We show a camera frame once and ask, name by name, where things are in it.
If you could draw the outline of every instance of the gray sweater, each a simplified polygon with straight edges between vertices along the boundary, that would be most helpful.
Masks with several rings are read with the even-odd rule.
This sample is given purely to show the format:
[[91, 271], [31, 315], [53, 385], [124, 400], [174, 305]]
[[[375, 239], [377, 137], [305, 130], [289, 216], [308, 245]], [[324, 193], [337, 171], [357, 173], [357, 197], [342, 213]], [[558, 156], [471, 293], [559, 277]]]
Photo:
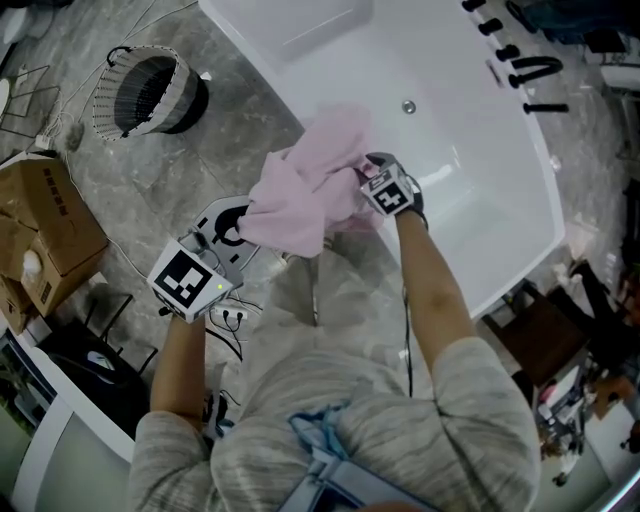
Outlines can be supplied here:
[[404, 396], [398, 378], [335, 352], [291, 356], [245, 398], [238, 424], [212, 451], [181, 418], [147, 414], [137, 431], [129, 508], [277, 510], [310, 460], [287, 419], [344, 400], [351, 405], [337, 432], [356, 463], [443, 510], [531, 506], [540, 479], [533, 417], [483, 340], [457, 341], [438, 357], [434, 400]]

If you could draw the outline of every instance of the black handle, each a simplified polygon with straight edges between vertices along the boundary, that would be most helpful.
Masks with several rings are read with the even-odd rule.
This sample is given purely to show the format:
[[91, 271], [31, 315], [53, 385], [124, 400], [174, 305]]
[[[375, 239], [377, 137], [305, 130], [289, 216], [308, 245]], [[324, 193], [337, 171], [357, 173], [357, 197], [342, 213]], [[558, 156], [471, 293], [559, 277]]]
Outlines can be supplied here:
[[501, 30], [502, 27], [503, 27], [502, 22], [498, 18], [492, 18], [486, 23], [481, 23], [480, 25], [478, 25], [478, 30], [480, 31], [481, 34], [488, 36], [493, 32], [497, 32], [498, 30]]
[[462, 2], [462, 8], [467, 12], [473, 12], [486, 3], [487, 0], [464, 0], [464, 2]]
[[560, 112], [565, 114], [569, 112], [569, 105], [566, 103], [534, 103], [533, 105], [525, 103], [522, 108], [525, 114], [530, 114], [531, 112]]
[[131, 51], [131, 46], [116, 46], [109, 52], [109, 54], [107, 55], [107, 64], [109, 64], [110, 68], [116, 65], [115, 62], [111, 61], [111, 56], [118, 50], [124, 50], [125, 52], [129, 53]]
[[496, 57], [498, 57], [498, 60], [500, 62], [517, 59], [518, 57], [520, 57], [520, 50], [518, 50], [517, 46], [508, 44], [504, 48], [496, 50]]

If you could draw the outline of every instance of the tile floor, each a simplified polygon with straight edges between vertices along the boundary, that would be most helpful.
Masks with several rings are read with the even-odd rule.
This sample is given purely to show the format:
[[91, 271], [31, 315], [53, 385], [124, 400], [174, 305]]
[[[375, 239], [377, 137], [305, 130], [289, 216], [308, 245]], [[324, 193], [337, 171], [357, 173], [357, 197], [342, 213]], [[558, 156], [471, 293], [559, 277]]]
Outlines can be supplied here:
[[[132, 24], [139, 16], [144, 13], [137, 27], [144, 27], [187, 6], [188, 1], [157, 0], [145, 11], [148, 5], [149, 1], [142, 0], [76, 0], [56, 13], [42, 40], [27, 40], [18, 46], [8, 72], [16, 72], [21, 66], [31, 69], [50, 64], [42, 84], [59, 85], [61, 98], [68, 98], [111, 48], [134, 33]], [[603, 279], [613, 279], [623, 227], [621, 191], [627, 178], [625, 164], [615, 157], [622, 144], [617, 108], [602, 94], [599, 69], [585, 63], [581, 48], [552, 45], [528, 34], [509, 17], [501, 1], [490, 0], [484, 9], [504, 22], [505, 30], [499, 33], [503, 42], [514, 42], [524, 56], [558, 57], [565, 66], [562, 73], [538, 80], [528, 88], [538, 101], [565, 102], [571, 108], [568, 115], [539, 117], [558, 168], [558, 187], [569, 229], [567, 243], [531, 277], [549, 286], [553, 282], [551, 266], [580, 254], [588, 257]], [[86, 126], [79, 150], [70, 155], [73, 178], [108, 236], [147, 273], [170, 236], [180, 235], [213, 199], [248, 192], [259, 176], [266, 152], [291, 145], [301, 128], [197, 4], [165, 17], [126, 43], [173, 47], [198, 73], [212, 75], [207, 114], [196, 127], [178, 136], [154, 134], [117, 143], [98, 138], [91, 127], [91, 107], [83, 110], [98, 74], [65, 105], [64, 110]], [[42, 114], [54, 100], [51, 94], [35, 100], [32, 119], [23, 121], [21, 127], [37, 131]], [[28, 145], [25, 138], [3, 133], [0, 158]], [[404, 318], [399, 269], [375, 239], [351, 236], [345, 247], [352, 262], [381, 290], [380, 305], [389, 314], [390, 336], [397, 337], [400, 345]], [[282, 268], [283, 261], [276, 254], [261, 251], [247, 268], [241, 295], [262, 302], [270, 277]], [[125, 359], [139, 365], [150, 346], [162, 346], [167, 318], [158, 316], [158, 302], [114, 245], [104, 258], [101, 272], [111, 292], [132, 293], [135, 297], [111, 340], [124, 347]], [[77, 294], [67, 304], [66, 314], [85, 314], [89, 293], [95, 291], [87, 288]], [[104, 315], [96, 315], [96, 322], [101, 318]], [[249, 332], [240, 334], [244, 337]], [[502, 356], [505, 364], [513, 364], [507, 360], [508, 355]], [[216, 361], [228, 361], [230, 374], [237, 374], [236, 362], [219, 343], [211, 341], [207, 360], [211, 368]], [[145, 378], [150, 379], [152, 372], [153, 365]]]

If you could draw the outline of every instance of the white bathtub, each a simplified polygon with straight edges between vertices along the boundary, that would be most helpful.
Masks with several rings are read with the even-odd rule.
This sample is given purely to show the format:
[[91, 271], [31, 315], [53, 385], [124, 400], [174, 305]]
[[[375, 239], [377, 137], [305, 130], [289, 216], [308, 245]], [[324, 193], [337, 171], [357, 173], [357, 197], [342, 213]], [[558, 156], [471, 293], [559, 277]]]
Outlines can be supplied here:
[[[525, 93], [508, 85], [514, 71], [495, 57], [497, 40], [477, 29], [482, 8], [469, 14], [459, 0], [200, 6], [298, 119], [345, 101], [371, 110], [372, 149], [394, 153], [422, 185], [431, 233], [472, 316], [562, 240], [540, 127], [522, 110]], [[413, 115], [405, 100], [415, 102]], [[399, 259], [392, 219], [381, 236]]]

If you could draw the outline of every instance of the bathtub drain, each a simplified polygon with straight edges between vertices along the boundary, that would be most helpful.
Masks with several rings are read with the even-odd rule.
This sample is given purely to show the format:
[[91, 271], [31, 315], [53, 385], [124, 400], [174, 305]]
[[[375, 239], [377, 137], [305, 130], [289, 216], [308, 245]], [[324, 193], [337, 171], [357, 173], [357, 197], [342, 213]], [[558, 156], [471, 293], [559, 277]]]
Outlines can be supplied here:
[[416, 104], [411, 100], [403, 101], [402, 110], [405, 114], [413, 114], [416, 111]]

